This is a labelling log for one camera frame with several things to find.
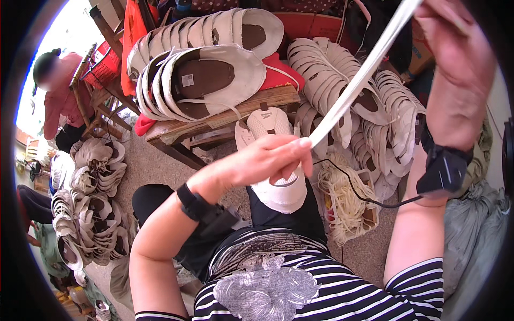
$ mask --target striped shirt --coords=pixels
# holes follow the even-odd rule
[[[383,290],[332,258],[324,244],[288,229],[249,230],[214,255],[192,320],[439,320],[442,266],[442,258],[420,262]],[[145,311],[136,320],[186,319]]]

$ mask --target floor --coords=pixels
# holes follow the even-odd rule
[[[146,143],[144,137],[138,137],[133,131],[125,131],[121,142],[126,148],[127,170],[118,186],[115,199],[127,214],[132,213],[132,194],[141,185],[162,183],[175,190],[195,173],[195,170]],[[235,142],[229,142],[208,151],[207,154],[214,159],[219,159],[235,151]],[[398,195],[395,193],[386,203],[394,204],[397,201]],[[249,219],[248,195],[244,188],[237,188],[226,194],[221,203],[238,208],[239,213]],[[336,259],[378,287],[382,287],[387,249],[396,212],[397,210],[382,209],[378,227],[364,236],[348,241],[342,250],[329,241],[330,251]],[[131,321],[134,320],[134,314],[127,307],[116,302],[109,292],[111,270],[119,263],[126,263],[126,261],[111,262],[107,267],[91,263],[86,267],[86,271],[98,288],[113,302],[122,320]]]

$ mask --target pink shirt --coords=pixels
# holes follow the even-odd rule
[[[82,62],[83,57],[79,54],[70,52],[61,58],[63,72],[63,82],[56,90],[48,91],[45,96],[45,123],[43,132],[45,139],[50,140],[57,134],[59,126],[59,116],[68,118],[68,124],[73,127],[84,125],[84,119],[77,106],[77,100],[73,91],[69,90],[69,83],[75,71]],[[95,110],[90,106],[91,98],[86,85],[79,82],[79,97],[86,111],[88,118],[94,115]]]

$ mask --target orange plastic bag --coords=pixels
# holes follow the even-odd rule
[[[123,57],[121,59],[121,88],[123,88],[125,96],[136,95],[136,83],[127,75],[127,56],[136,41],[147,33],[138,4],[135,0],[127,0],[123,31]]]

